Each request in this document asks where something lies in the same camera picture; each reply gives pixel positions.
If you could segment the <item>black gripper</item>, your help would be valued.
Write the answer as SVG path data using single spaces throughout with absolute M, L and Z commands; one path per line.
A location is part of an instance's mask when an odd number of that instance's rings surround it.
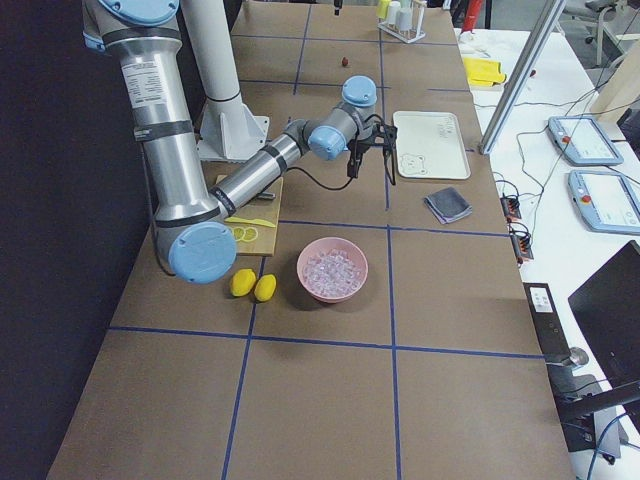
M 343 0 L 334 0 L 334 13 L 339 14 L 343 7 Z M 363 129 L 359 130 L 354 138 L 348 143 L 350 151 L 347 163 L 347 176 L 349 178 L 357 178 L 362 165 L 363 154 L 375 143 L 375 121 L 367 120 Z

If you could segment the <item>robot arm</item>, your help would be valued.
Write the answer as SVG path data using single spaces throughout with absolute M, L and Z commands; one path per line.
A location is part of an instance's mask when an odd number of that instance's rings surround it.
M 236 258 L 225 221 L 307 153 L 332 160 L 373 130 L 375 83 L 358 75 L 322 120 L 296 120 L 274 139 L 244 104 L 220 1 L 86 1 L 86 45 L 116 58 L 158 196 L 159 260 L 206 284 Z

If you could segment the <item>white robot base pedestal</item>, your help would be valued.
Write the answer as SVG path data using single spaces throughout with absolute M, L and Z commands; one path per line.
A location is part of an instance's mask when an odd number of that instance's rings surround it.
M 185 0 L 181 10 L 206 95 L 199 155 L 245 162 L 264 145 L 269 119 L 253 115 L 242 99 L 224 3 Z

